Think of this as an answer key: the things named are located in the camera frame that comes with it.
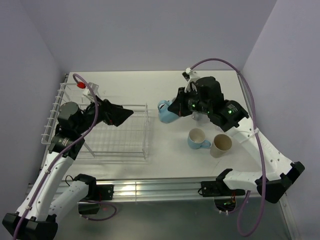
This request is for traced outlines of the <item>tall light blue mug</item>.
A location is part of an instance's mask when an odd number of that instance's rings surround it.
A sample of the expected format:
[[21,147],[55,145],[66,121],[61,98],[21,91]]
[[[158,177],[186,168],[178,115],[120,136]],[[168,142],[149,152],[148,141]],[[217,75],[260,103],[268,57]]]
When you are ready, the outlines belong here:
[[172,100],[161,100],[157,105],[158,118],[162,123],[169,124],[180,118],[177,114],[168,110],[172,102]]

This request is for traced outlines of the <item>light blue cream-lined mug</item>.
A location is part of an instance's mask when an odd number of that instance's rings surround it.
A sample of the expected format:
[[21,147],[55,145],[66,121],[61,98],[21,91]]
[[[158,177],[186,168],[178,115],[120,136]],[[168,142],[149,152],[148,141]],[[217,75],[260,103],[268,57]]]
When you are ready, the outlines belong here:
[[206,140],[205,133],[199,128],[193,128],[189,131],[187,144],[193,150],[211,148],[211,142]]

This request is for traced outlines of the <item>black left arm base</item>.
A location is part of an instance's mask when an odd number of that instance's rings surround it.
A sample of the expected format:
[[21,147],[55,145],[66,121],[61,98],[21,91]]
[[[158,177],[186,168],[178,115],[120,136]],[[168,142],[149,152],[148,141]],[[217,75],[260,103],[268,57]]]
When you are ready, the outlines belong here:
[[101,204],[89,203],[86,201],[110,201],[113,198],[113,184],[97,184],[97,179],[86,174],[79,174],[74,179],[76,182],[82,182],[88,186],[84,197],[78,203],[78,212],[81,215],[95,215],[98,213]]

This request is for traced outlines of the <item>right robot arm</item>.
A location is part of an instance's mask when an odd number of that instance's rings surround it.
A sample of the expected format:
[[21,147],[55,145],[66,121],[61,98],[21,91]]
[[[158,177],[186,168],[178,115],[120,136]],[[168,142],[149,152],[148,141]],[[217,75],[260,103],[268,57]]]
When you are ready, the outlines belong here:
[[227,168],[203,193],[225,196],[235,192],[257,191],[269,203],[277,203],[305,170],[299,162],[282,155],[254,125],[253,118],[235,100],[225,99],[220,83],[213,76],[195,77],[186,73],[187,84],[179,87],[168,112],[177,117],[193,113],[206,115],[209,121],[239,144],[260,163],[259,171]]

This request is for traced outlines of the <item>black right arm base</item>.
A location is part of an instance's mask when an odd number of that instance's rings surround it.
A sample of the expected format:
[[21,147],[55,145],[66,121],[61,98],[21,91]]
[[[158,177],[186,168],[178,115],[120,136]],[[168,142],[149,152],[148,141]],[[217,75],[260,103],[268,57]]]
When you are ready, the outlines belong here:
[[227,200],[218,199],[214,201],[219,211],[232,212],[236,209],[236,196],[244,196],[246,194],[243,189],[230,189],[223,179],[231,172],[231,168],[224,170],[215,180],[202,181],[197,191],[202,197],[229,197]]

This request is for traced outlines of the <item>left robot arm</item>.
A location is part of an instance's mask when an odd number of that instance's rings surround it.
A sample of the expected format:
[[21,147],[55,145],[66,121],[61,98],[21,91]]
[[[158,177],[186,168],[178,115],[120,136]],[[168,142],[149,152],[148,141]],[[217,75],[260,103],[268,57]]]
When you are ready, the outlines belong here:
[[7,213],[2,220],[13,239],[52,240],[58,222],[75,204],[101,199],[96,178],[86,174],[74,177],[57,199],[54,195],[83,147],[85,135],[101,122],[118,127],[133,114],[131,109],[100,98],[84,110],[72,101],[59,107],[55,135],[36,182],[16,212]]

